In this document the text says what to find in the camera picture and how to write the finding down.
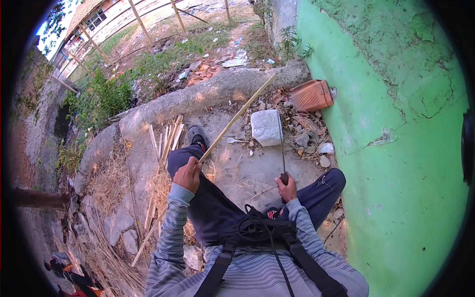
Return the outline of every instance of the gray long-sleeve shirt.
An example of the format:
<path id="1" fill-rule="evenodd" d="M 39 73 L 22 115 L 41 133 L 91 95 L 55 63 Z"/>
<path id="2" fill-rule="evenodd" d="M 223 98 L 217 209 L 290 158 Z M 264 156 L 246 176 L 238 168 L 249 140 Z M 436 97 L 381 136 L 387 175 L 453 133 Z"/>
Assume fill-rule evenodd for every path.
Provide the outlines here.
<path id="1" fill-rule="evenodd" d="M 206 265 L 203 272 L 186 278 L 183 274 L 183 226 L 187 221 L 188 206 L 194 194 L 173 183 L 168 195 L 168 210 L 162 225 L 157 250 L 152 253 L 152 262 L 145 286 L 145 295 L 192 297 L 221 253 L 222 246 L 205 250 Z M 287 203 L 289 219 L 297 222 L 297 237 L 307 253 L 328 273 L 348 289 L 350 297 L 367 297 L 369 286 L 364 276 L 346 264 L 336 252 L 325 249 L 310 220 L 307 209 L 298 199 Z M 290 252 L 278 249 L 282 266 L 287 274 L 295 296 L 320 297 L 321 292 L 305 272 L 293 261 Z M 270 249 L 236 249 L 222 282 L 215 292 L 219 297 L 273 296 L 288 297 L 289 291 L 284 275 Z"/>

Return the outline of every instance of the red tile roof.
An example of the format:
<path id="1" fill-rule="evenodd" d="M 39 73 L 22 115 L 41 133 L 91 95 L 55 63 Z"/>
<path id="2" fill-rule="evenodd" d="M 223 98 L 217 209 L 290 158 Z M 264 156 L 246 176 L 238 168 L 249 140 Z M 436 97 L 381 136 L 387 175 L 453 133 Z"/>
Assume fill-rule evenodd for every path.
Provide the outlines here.
<path id="1" fill-rule="evenodd" d="M 66 38 L 76 29 L 79 23 L 87 17 L 87 15 L 96 8 L 99 4 L 101 4 L 104 0 L 85 0 L 84 3 L 79 4 L 76 7 L 74 12 L 73 18 L 71 19 L 71 23 L 67 28 Z"/>

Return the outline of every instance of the sky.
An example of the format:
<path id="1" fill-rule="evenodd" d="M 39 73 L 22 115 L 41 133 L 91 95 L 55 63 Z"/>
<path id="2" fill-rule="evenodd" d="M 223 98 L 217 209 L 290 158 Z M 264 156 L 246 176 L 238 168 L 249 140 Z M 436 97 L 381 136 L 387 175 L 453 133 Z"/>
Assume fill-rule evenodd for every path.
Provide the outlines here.
<path id="1" fill-rule="evenodd" d="M 71 23 L 71 19 L 73 18 L 73 15 L 74 15 L 74 11 L 76 10 L 76 7 L 79 5 L 80 1 L 77 1 L 78 3 L 76 4 L 76 1 L 71 1 L 71 7 L 68 8 L 68 3 L 69 1 L 66 0 L 66 4 L 65 4 L 65 9 L 64 9 L 64 12 L 66 13 L 66 15 L 64 16 L 64 18 L 61 20 L 61 26 L 62 27 L 65 27 L 66 30 L 63 30 L 63 32 L 61 33 L 61 36 L 59 38 L 56 37 L 56 35 L 51 35 L 48 39 L 46 39 L 46 44 L 49 44 L 49 42 L 51 40 L 55 40 L 56 41 L 56 45 L 54 48 L 51 49 L 51 52 L 46 56 L 46 58 L 48 60 L 51 60 L 51 58 L 54 56 L 54 54 L 56 53 L 56 49 L 57 49 L 57 46 L 61 43 L 61 41 L 66 37 L 66 31 L 67 31 L 67 27 L 69 26 L 69 24 Z M 39 27 L 39 29 L 37 30 L 36 32 L 36 35 L 40 35 L 40 41 L 39 41 L 39 44 L 38 44 L 38 48 L 40 51 L 43 51 L 43 49 L 45 48 L 45 43 L 43 43 L 41 41 L 41 39 L 45 36 L 43 35 L 43 32 L 45 30 L 45 27 L 46 27 L 46 23 L 43 23 L 41 25 L 41 27 Z"/>

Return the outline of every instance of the dirt ground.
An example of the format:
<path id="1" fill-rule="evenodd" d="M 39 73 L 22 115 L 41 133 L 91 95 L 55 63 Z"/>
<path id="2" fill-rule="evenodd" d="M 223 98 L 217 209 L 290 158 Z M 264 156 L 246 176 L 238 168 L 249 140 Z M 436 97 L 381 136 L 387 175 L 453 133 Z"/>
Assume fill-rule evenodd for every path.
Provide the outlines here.
<path id="1" fill-rule="evenodd" d="M 226 46 L 219 47 L 219 51 L 209 52 L 209 56 L 206 58 L 195 58 L 200 58 L 212 66 L 216 59 L 235 54 L 238 48 L 246 48 L 251 61 L 246 67 L 271 68 L 272 65 L 262 61 L 264 58 L 262 55 L 272 57 L 277 61 L 275 56 L 270 56 L 272 51 L 269 50 L 270 44 L 265 38 L 265 33 L 250 30 L 253 25 L 255 28 L 255 24 L 260 21 L 253 13 L 252 6 L 248 4 L 247 0 L 230 1 L 229 4 L 231 15 L 237 24 L 229 30 L 229 41 Z M 211 20 L 215 23 L 227 22 L 224 10 L 220 5 L 216 5 L 216 7 L 217 9 L 214 9 L 212 5 L 203 5 L 202 9 L 197 7 L 193 12 L 210 22 Z M 166 38 L 169 38 L 175 42 L 195 34 L 180 32 L 175 18 L 157 22 L 158 19 L 160 17 L 153 14 L 142 19 L 146 27 L 151 28 L 150 34 L 154 40 L 164 43 Z M 211 27 L 209 24 L 203 24 L 199 20 L 183 14 L 182 19 L 190 30 L 199 28 L 208 30 Z M 119 50 L 115 51 L 116 54 L 118 53 L 115 58 L 121 60 L 122 69 L 133 67 L 133 55 L 128 56 L 127 53 L 137 51 L 141 47 L 147 49 L 146 40 L 141 35 L 143 33 L 138 27 L 126 40 L 121 40 L 118 43 L 117 49 L 120 49 L 120 52 Z M 239 47 L 235 47 L 234 43 L 239 37 L 243 37 L 242 41 L 239 43 Z M 253 43 L 256 40 L 262 42 L 264 50 L 260 52 L 250 50 L 258 48 Z M 273 92 L 275 90 L 267 92 L 259 100 L 272 104 Z M 259 102 L 255 102 L 251 109 L 255 111 L 258 106 Z M 214 140 L 239 108 L 240 106 L 233 104 L 186 115 L 183 119 L 185 131 L 191 125 L 203 125 L 210 140 Z M 274 178 L 279 176 L 283 170 L 282 153 L 280 147 L 263 148 L 258 144 L 249 147 L 249 144 L 226 142 L 227 137 L 235 137 L 239 132 L 246 131 L 249 115 L 250 113 L 242 116 L 228 130 L 212 152 L 208 168 L 214 183 L 237 206 L 243 209 L 244 204 L 248 203 L 260 209 L 266 203 L 279 198 Z M 157 140 L 163 130 L 163 125 L 154 127 Z M 296 179 L 297 188 L 300 189 L 313 183 L 327 169 L 320 165 L 316 166 L 314 156 L 297 153 L 292 141 L 293 133 L 288 129 L 285 130 L 285 165 L 286 170 Z M 180 139 L 180 146 L 184 145 L 184 135 L 185 133 Z M 249 155 L 251 149 L 253 150 L 252 156 Z M 43 259 L 49 259 L 49 255 L 53 251 L 66 251 L 75 265 L 76 272 L 80 271 L 78 264 L 84 265 L 85 263 L 86 268 L 96 274 L 98 280 L 107 288 L 103 296 L 143 296 L 143 287 L 151 259 L 150 253 L 155 250 L 158 234 L 152 236 L 145 246 L 136 268 L 132 268 L 130 265 L 136 254 L 125 248 L 122 232 L 136 231 L 138 238 L 135 240 L 135 244 L 137 247 L 140 246 L 146 235 L 143 223 L 149 205 L 151 179 L 157 173 L 158 162 L 148 132 L 138 135 L 131 143 L 120 142 L 114 148 L 114 152 L 116 155 L 112 154 L 111 160 L 107 164 L 100 164 L 97 168 L 97 172 L 104 172 L 105 176 L 110 177 L 109 180 L 102 183 L 107 187 L 99 188 L 97 184 L 100 183 L 100 179 L 96 179 L 94 181 L 96 186 L 90 186 L 86 196 L 81 199 L 80 211 L 74 216 L 74 227 L 78 236 L 74 236 L 71 230 L 64 231 L 61 228 L 59 223 L 61 214 L 58 213 L 46 212 L 45 215 L 36 210 L 24 210 L 21 211 L 22 218 L 28 238 L 32 242 L 32 246 L 35 246 L 34 252 L 38 264 L 42 265 Z M 160 212 L 160 209 L 157 210 L 155 217 Z M 106 230 L 104 220 L 111 219 L 118 214 L 123 214 L 127 218 L 132 217 L 133 220 L 120 230 L 115 245 L 111 245 L 109 242 L 113 237 L 113 231 Z M 325 246 L 341 253 L 344 259 L 346 259 L 345 227 L 342 203 L 339 200 L 317 230 Z M 185 243 L 196 244 L 192 236 L 186 238 Z M 188 274 L 192 274 L 198 270 L 187 267 L 186 271 Z M 48 273 L 48 278 L 53 284 L 61 285 L 66 292 L 72 292 L 72 286 L 67 281 L 56 278 L 52 273 Z"/>

